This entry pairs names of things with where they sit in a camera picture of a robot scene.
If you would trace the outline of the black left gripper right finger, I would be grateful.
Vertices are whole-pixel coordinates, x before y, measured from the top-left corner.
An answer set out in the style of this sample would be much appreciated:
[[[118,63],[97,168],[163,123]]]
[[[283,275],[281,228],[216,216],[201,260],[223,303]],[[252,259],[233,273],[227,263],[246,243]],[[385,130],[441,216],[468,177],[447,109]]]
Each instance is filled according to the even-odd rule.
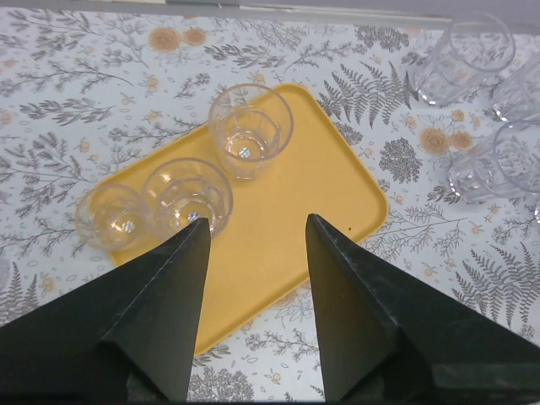
[[[351,241],[305,227],[321,375],[329,402],[530,404],[539,349]]]

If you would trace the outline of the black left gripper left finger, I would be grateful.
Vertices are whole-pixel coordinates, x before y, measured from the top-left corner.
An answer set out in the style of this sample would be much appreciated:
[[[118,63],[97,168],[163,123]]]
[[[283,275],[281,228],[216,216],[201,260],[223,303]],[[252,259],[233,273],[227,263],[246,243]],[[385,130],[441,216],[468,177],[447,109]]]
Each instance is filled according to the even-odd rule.
[[[136,376],[186,400],[211,245],[197,219],[161,245],[1,329],[4,404],[124,402]]]

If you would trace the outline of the clear drinking glass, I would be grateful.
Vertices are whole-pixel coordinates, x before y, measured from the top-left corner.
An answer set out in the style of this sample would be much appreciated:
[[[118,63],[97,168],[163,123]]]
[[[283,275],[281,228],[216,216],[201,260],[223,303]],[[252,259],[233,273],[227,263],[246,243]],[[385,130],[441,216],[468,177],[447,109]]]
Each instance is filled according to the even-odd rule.
[[[169,160],[145,180],[141,196],[147,207],[150,230],[160,240],[207,219],[217,237],[233,210],[233,192],[227,177],[215,165],[198,158]]]

